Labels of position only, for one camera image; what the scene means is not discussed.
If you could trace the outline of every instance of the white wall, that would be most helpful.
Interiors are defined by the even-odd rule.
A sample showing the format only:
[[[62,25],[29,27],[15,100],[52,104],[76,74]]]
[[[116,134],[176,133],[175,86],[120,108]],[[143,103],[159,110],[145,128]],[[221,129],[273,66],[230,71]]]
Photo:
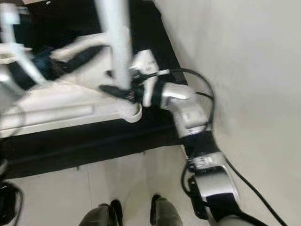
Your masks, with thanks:
[[[156,5],[181,66],[203,72],[214,87],[220,148],[288,225],[300,225],[301,1],[156,0]],[[277,225],[239,187],[242,208]]]

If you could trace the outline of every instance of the tiled floor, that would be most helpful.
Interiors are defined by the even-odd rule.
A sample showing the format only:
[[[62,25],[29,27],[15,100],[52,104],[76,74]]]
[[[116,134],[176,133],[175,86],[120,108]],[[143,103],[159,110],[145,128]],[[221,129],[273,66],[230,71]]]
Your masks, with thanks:
[[[25,194],[20,226],[77,226],[98,204],[119,198],[126,226],[149,224],[151,197],[160,193],[178,209],[185,225],[206,226],[180,187],[180,146],[14,179]]]

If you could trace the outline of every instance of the gray pants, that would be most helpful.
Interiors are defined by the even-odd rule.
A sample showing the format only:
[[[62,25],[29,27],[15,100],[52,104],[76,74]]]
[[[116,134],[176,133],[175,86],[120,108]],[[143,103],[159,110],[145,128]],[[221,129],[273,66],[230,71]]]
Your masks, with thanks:
[[[101,204],[91,210],[79,226],[119,226],[114,209],[108,204]],[[156,201],[156,226],[183,226],[181,218],[165,198]]]

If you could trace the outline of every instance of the person's leg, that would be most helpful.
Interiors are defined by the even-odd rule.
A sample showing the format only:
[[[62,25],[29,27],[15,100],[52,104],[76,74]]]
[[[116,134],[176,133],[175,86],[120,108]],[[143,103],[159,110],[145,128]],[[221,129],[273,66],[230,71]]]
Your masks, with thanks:
[[[183,226],[173,204],[159,195],[153,196],[150,217],[150,223],[155,226]]]
[[[99,205],[85,215],[79,226],[122,226],[122,210],[120,202],[114,200],[111,205],[105,203]]]

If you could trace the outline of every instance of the shoe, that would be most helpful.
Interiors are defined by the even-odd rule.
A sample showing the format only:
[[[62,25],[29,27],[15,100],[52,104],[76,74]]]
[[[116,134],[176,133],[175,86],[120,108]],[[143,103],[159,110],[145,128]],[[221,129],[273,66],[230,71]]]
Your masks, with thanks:
[[[156,201],[161,198],[161,195],[154,194],[154,196],[151,199],[151,208],[150,208],[150,224],[155,225],[156,224]]]
[[[122,214],[122,207],[120,201],[118,199],[115,199],[111,202],[110,206],[113,207],[113,209],[115,210],[118,225],[123,226],[122,223],[123,214]]]

